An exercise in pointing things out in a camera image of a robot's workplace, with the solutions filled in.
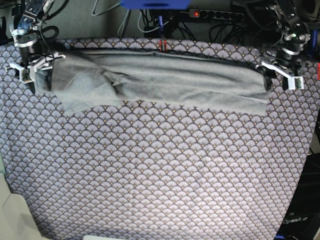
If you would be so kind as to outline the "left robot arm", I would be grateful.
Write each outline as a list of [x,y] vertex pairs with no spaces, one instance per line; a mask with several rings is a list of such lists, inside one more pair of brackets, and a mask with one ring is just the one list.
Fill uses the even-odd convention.
[[283,76],[284,90],[303,90],[304,77],[298,74],[301,67],[297,60],[311,39],[309,27],[299,17],[293,0],[269,0],[266,9],[274,12],[281,36],[272,45],[276,47],[274,62],[263,60],[257,67]]

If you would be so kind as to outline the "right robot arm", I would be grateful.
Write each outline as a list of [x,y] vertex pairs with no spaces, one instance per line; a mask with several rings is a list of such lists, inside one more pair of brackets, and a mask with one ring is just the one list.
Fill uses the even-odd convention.
[[7,69],[14,69],[19,81],[26,85],[32,93],[36,92],[37,74],[44,75],[44,83],[48,90],[52,89],[52,74],[55,61],[65,58],[49,46],[59,34],[56,26],[43,28],[43,23],[50,18],[49,10],[52,0],[30,0],[22,3],[22,13],[14,18],[10,27],[14,46],[21,56],[19,63],[12,62]]

